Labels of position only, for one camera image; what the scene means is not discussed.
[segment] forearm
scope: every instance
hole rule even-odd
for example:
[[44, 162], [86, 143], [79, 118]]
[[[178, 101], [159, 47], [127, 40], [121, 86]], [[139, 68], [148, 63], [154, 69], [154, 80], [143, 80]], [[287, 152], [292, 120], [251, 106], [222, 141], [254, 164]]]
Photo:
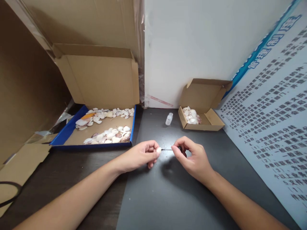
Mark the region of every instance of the forearm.
[[216, 196], [241, 229], [287, 229], [220, 174], [216, 173], [214, 180], [205, 186]]
[[112, 162], [103, 165], [15, 229], [76, 229], [119, 175]]

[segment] dark gray table surface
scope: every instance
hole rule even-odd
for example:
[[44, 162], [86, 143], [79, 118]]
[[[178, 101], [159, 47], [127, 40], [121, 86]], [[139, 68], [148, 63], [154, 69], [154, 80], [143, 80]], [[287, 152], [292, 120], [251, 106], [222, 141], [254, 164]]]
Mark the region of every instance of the dark gray table surface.
[[[174, 118], [166, 126], [169, 112]], [[183, 130], [177, 110], [147, 109], [137, 143], [154, 139], [163, 149], [170, 149], [184, 135], [204, 146], [213, 169], [236, 188], [290, 229], [299, 229], [223, 130]], [[171, 151], [163, 151], [151, 170], [144, 166], [129, 173], [117, 230], [238, 228], [221, 203], [184, 170]]]

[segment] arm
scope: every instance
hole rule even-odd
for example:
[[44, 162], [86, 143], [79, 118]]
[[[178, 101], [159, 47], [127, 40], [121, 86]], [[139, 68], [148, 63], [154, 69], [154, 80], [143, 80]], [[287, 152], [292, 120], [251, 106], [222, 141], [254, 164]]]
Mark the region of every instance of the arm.
[[115, 179], [159, 157], [156, 141], [142, 142], [103, 165], [15, 229], [76, 229]]
[[[172, 150], [187, 172], [216, 196], [241, 229], [288, 229], [215, 172], [202, 145], [182, 137], [175, 142]], [[186, 158], [185, 150], [189, 150], [192, 156]]]

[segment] blue border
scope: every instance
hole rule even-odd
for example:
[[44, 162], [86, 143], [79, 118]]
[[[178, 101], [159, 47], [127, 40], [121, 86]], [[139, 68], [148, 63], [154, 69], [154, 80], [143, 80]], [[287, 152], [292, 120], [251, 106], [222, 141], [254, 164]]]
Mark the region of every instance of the blue border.
[[106, 147], [119, 147], [119, 146], [132, 146], [133, 133], [134, 133], [134, 123], [135, 123], [135, 114], [137, 106], [134, 106], [134, 116], [133, 124], [131, 129], [130, 142], [125, 143], [110, 143], [110, 144], [95, 144], [95, 145], [64, 145], [67, 139], [71, 136], [73, 131], [76, 128], [76, 121], [83, 117], [87, 112], [88, 108], [84, 105], [82, 108], [74, 115], [74, 117], [65, 125], [65, 127], [58, 133], [58, 135], [53, 139], [50, 145], [54, 149], [58, 150], [72, 150], [72, 149], [97, 149], [97, 148], [106, 148]]
[[249, 58], [245, 61], [243, 66], [238, 70], [238, 72], [235, 74], [235, 76], [232, 78], [232, 87], [229, 91], [227, 91], [224, 95], [226, 97], [229, 92], [238, 84], [238, 82], [242, 79], [242, 77], [245, 75], [245, 73], [249, 70], [248, 66], [252, 61], [254, 61], [260, 52], [260, 50], [265, 46], [265, 44], [268, 42], [268, 40], [273, 35], [276, 28], [280, 25], [280, 23], [287, 17], [292, 11], [295, 9], [295, 7], [299, 4], [301, 0], [293, 0], [292, 3], [288, 6], [287, 10], [284, 12], [284, 14], [280, 17], [280, 19], [275, 23], [274, 28], [269, 32], [264, 39], [260, 42], [258, 47], [252, 52], [252, 54], [249, 56]]

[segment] pile of seashells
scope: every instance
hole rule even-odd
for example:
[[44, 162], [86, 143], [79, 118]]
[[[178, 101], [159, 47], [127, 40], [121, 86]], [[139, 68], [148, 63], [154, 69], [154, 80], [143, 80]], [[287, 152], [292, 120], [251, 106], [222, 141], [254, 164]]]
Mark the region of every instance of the pile of seashells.
[[123, 143], [130, 140], [131, 132], [128, 126], [119, 126], [116, 129], [109, 128], [103, 133], [94, 133], [91, 138], [85, 139], [83, 144], [110, 144], [110, 143]]
[[99, 110], [98, 108], [93, 108], [92, 110], [89, 110], [85, 116], [76, 121], [76, 128], [79, 130], [84, 130], [88, 126], [92, 126], [94, 122], [96, 122], [97, 124], [101, 124], [102, 121], [100, 119], [104, 119], [106, 117], [115, 118], [117, 116], [121, 116], [122, 118], [125, 119], [133, 117], [134, 108], [124, 109], [124, 110], [120, 110], [119, 108], [113, 110], [108, 110], [108, 109]]
[[191, 109], [189, 106], [183, 108], [186, 120], [189, 124], [198, 125], [201, 124], [201, 118], [196, 114], [196, 111]]

